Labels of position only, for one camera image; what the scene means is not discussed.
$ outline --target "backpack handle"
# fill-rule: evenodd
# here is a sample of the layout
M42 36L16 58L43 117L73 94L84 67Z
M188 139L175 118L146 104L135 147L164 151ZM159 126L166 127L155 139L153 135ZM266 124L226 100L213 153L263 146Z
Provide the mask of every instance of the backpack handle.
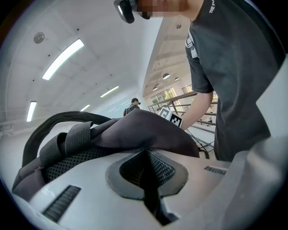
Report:
M92 121L94 124L99 125L110 120L111 119L108 117L79 111L58 113L51 116L41 125L39 125L37 129L35 129L35 131L32 133L32 135L26 142L23 152L22 168L37 157L40 144L56 124L66 121L78 121L78 122Z

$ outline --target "railing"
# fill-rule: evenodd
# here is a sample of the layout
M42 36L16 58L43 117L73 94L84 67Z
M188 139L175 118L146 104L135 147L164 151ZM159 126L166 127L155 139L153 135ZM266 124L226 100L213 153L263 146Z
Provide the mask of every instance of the railing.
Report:
M184 114L186 112L184 111L177 111L176 107L182 107L182 106L190 106L191 104L184 104L184 105L175 105L175 102L180 100L180 99L183 99L183 98L188 98L188 97L194 97L196 96L197 93L196 92L190 92L190 93L185 93L183 95L180 95L180 96L177 96L177 97L173 97L173 98L170 98L168 100L165 100L165 101L162 101L162 102L158 102L158 103L155 103L153 105L150 105L148 106L150 112L154 112L156 114L159 113L159 111L163 108L163 107L168 107L168 108L173 108L173 111L176 113L176 114ZM211 103L211 105L216 105L218 104L218 101L213 101ZM207 112L205 113L205 115L209 115L210 117L212 116L216 116L216 113L212 113L212 112ZM202 121L202 120L198 120L197 121L198 124L207 124L208 126L215 126L216 123L213 123L211 121ZM203 128L202 127L199 127L199 126L195 126L195 125L191 125L191 127L193 128L197 128L197 129L200 129L200 130L203 130L203 131L206 131L206 132L209 132L209 133L215 133L214 131L212 130L209 130L209 129L206 129L204 127L206 127L207 125L203 125Z

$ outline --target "white ceiling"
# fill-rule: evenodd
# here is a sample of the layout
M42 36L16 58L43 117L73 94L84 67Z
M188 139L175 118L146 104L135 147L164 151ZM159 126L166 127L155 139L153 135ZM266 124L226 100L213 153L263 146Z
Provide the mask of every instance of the white ceiling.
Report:
M22 15L0 50L0 132L15 134L37 127L64 111L106 111L131 99L143 84L161 18L135 16L123 22L113 0L39 0ZM40 44L37 32L45 34ZM77 39L84 47L51 77L42 76L55 58ZM100 95L115 86L104 98ZM37 101L32 122L26 117Z
M162 41L157 48L155 56L152 57L152 63L149 65L143 97L153 94L153 88L160 83L162 84L158 86L158 90L175 83L176 77L181 79L190 74L185 52L185 41L188 36L189 26L189 19L175 17L171 19L167 26L160 27L159 34L162 35ZM171 76L163 80L165 73L169 73Z

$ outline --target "head-mounted camera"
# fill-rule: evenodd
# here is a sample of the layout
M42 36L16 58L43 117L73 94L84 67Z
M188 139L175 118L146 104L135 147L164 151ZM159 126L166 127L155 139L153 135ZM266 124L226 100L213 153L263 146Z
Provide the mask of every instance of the head-mounted camera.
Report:
M144 19L150 19L147 12L137 11L137 0L115 0L114 6L116 7L121 19L126 23L131 24L134 22L133 11L137 12Z

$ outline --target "gray t-shirt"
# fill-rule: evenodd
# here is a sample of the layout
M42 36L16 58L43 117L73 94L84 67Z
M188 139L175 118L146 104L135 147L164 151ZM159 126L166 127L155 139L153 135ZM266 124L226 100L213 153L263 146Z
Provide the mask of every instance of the gray t-shirt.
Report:
M284 52L275 54L274 41L244 0L204 0L191 23L186 53L193 91L218 94L217 159L232 161L237 152L270 136L256 101L284 59Z

